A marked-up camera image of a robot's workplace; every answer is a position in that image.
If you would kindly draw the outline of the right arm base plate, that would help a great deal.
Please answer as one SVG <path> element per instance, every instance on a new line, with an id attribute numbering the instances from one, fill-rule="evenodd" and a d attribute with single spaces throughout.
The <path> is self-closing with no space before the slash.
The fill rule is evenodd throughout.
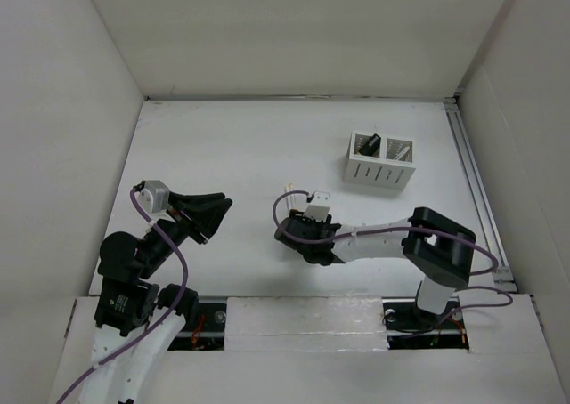
<path id="1" fill-rule="evenodd" d="M 382 301 L 382 324 L 387 331 L 387 348 L 396 350 L 467 350 L 468 335 L 462 313 L 448 314 L 458 308 L 451 299 L 442 315 L 422 311 L 412 298 Z"/>

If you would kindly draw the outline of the yellow cap black highlighter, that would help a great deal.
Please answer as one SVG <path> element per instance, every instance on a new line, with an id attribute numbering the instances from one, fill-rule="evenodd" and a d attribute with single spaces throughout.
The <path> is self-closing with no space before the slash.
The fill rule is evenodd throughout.
<path id="1" fill-rule="evenodd" d="M 379 151 L 380 145 L 381 137 L 377 134 L 373 134 L 360 146 L 358 154 L 366 157 L 372 157 L 377 151 Z"/>

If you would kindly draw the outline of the white slotted pen holder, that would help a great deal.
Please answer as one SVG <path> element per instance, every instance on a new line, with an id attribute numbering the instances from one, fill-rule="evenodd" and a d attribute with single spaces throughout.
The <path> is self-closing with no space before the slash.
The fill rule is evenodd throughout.
<path id="1" fill-rule="evenodd" d="M 381 145 L 372 157 L 358 154 L 360 146 L 373 134 L 381 137 Z M 395 155 L 410 146 L 407 155 L 395 160 Z M 402 191 L 416 171 L 415 141 L 393 135 L 352 131 L 346 152 L 344 181 L 352 184 Z"/>

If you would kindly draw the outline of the thin white yellow pencil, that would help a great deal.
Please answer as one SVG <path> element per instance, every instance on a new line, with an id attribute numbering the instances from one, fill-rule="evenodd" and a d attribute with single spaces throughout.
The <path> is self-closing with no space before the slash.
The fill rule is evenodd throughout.
<path id="1" fill-rule="evenodd" d="M 401 160 L 401 159 L 403 159 L 403 158 L 407 155 L 407 153 L 409 152 L 410 148 L 411 148 L 410 146 L 405 146 L 405 147 L 403 147 L 403 148 L 395 155 L 395 160 Z"/>

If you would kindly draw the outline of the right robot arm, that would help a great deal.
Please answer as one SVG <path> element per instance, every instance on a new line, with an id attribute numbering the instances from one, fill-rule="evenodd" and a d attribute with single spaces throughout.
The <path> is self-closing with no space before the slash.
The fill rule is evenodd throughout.
<path id="1" fill-rule="evenodd" d="M 273 221 L 274 238 L 310 264 L 388 258 L 411 262 L 424 274 L 411 306 L 414 332 L 443 321 L 452 294 L 468 287 L 476 235 L 427 207 L 399 222 L 350 226 L 334 223 L 330 214 L 314 217 L 295 209 L 280 221 L 274 206 Z"/>

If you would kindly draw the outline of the aluminium rail right side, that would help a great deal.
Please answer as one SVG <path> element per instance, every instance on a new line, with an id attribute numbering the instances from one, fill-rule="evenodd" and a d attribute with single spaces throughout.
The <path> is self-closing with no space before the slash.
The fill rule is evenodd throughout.
<path id="1" fill-rule="evenodd" d="M 478 223 L 482 231 L 482 241 L 499 261 L 499 267 L 493 274 L 493 280 L 499 289 L 517 294 L 518 287 L 504 252 L 496 221 L 486 196 L 485 186 L 478 171 L 475 156 L 462 121 L 459 105 L 454 98 L 444 99 L 444 111 L 459 153 L 464 174 L 467 178 L 471 199 L 475 205 Z"/>

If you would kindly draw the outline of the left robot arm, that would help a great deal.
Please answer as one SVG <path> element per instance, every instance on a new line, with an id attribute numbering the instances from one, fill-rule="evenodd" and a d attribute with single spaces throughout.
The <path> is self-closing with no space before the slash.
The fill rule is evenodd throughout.
<path id="1" fill-rule="evenodd" d="M 198 321 L 180 246 L 207 244 L 232 206 L 223 193 L 180 195 L 160 181 L 141 182 L 129 197 L 149 229 L 141 238 L 114 232 L 100 246 L 102 290 L 80 403 L 141 402 L 177 334 Z"/>

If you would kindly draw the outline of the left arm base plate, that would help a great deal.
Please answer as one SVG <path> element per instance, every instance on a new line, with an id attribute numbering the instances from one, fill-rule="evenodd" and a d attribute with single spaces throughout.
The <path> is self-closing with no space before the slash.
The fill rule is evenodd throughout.
<path id="1" fill-rule="evenodd" d="M 169 346 L 170 351 L 222 351 L 227 320 L 226 297 L 200 297 L 196 316 Z"/>

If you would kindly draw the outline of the white yellow marker pen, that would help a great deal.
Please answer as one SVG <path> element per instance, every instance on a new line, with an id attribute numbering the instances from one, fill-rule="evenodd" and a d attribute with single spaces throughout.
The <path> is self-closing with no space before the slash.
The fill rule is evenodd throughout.
<path id="1" fill-rule="evenodd" d="M 284 188 L 285 192 L 288 193 L 288 196 L 285 197 L 284 201 L 286 203 L 287 211 L 296 209 L 297 208 L 297 201 L 296 201 L 296 194 L 294 193 L 295 186 L 292 183 L 289 183 Z"/>

